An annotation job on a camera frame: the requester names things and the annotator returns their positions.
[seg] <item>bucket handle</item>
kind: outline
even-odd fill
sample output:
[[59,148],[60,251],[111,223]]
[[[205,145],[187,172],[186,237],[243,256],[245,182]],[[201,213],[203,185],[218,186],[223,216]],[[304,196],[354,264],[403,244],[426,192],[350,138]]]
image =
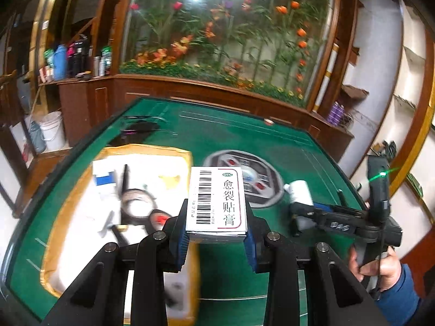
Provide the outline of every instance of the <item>bucket handle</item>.
[[56,137],[56,135],[57,135],[57,133],[58,133],[58,131],[59,131],[59,129],[60,129],[61,126],[62,126],[62,122],[59,123],[59,125],[57,126],[57,130],[56,130],[56,132],[54,133],[54,136],[53,136],[52,138],[50,138],[50,139],[45,138],[44,131],[42,131],[42,137],[44,138],[44,141],[45,141],[45,142],[47,142],[47,141],[53,141],[54,138]]

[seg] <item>blue sleeve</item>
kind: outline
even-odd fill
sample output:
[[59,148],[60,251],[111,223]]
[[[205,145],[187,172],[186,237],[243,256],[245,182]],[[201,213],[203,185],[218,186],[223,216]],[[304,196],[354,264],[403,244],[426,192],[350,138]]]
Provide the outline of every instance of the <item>blue sleeve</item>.
[[403,326],[417,310],[419,301],[411,270],[408,265],[402,265],[399,280],[392,288],[381,293],[376,304],[391,326]]

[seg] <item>pink flower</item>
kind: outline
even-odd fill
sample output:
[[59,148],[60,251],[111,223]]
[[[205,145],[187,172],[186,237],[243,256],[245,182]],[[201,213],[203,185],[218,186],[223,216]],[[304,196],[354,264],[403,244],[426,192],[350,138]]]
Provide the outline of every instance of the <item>pink flower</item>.
[[180,1],[177,1],[175,4],[172,5],[172,7],[173,7],[173,9],[178,11],[179,9],[181,9],[181,7],[183,7],[183,3]]

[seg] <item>glass display case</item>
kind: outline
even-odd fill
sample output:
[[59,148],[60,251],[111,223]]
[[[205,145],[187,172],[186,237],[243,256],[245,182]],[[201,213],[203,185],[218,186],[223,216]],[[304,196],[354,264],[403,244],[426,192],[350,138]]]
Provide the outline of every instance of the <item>glass display case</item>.
[[131,0],[121,73],[232,86],[301,106],[330,0]]

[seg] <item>metal screw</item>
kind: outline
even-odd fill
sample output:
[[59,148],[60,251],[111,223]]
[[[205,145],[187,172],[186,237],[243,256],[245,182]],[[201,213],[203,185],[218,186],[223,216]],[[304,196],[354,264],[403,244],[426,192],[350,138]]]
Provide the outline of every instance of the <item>metal screw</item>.
[[112,252],[116,249],[116,243],[107,243],[104,245],[104,251],[105,252]]
[[279,239],[280,235],[279,235],[279,233],[277,233],[277,232],[269,232],[269,233],[267,234],[267,237],[268,237],[269,240],[276,241],[276,240]]
[[321,252],[327,252],[329,250],[329,245],[327,243],[317,243],[317,250]]
[[158,230],[153,234],[153,238],[156,240],[162,240],[166,238],[166,233],[163,230]]

